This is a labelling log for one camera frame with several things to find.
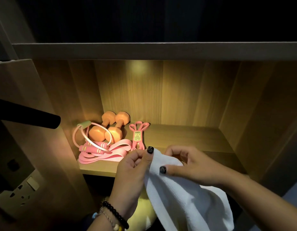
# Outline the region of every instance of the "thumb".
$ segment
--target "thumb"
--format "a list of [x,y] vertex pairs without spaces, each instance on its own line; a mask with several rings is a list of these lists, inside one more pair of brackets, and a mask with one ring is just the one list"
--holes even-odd
[[186,166],[165,165],[161,166],[159,172],[169,176],[188,178],[188,170]]
[[154,155],[152,153],[149,153],[148,151],[145,151],[143,153],[142,159],[140,163],[137,165],[137,170],[139,171],[139,173],[145,174],[147,168],[151,165],[151,162],[153,161],[153,155]]

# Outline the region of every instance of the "dark background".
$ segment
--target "dark background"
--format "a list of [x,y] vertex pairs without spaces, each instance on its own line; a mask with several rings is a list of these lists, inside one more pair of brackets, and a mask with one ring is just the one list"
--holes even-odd
[[297,41],[297,0],[17,0],[38,43]]

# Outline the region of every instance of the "person's right arm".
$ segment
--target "person's right arm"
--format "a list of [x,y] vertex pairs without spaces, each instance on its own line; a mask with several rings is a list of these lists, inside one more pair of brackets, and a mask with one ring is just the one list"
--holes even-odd
[[263,230],[296,231],[297,208],[270,190],[222,164],[195,147],[169,146],[165,155],[180,155],[184,166],[165,165],[166,174],[224,190]]

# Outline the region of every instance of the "white towel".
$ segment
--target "white towel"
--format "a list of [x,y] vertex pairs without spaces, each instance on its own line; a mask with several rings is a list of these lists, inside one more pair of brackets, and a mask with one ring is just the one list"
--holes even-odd
[[232,211],[223,190],[159,173],[159,168],[166,164],[183,165],[155,148],[144,181],[148,198],[166,231],[234,229]]

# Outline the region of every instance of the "person's left hand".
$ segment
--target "person's left hand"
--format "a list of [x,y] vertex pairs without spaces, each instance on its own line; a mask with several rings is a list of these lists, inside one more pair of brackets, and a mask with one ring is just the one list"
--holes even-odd
[[126,155],[117,166],[113,189],[109,203],[128,220],[138,204],[138,198],[144,186],[146,169],[153,160],[153,154],[136,149]]

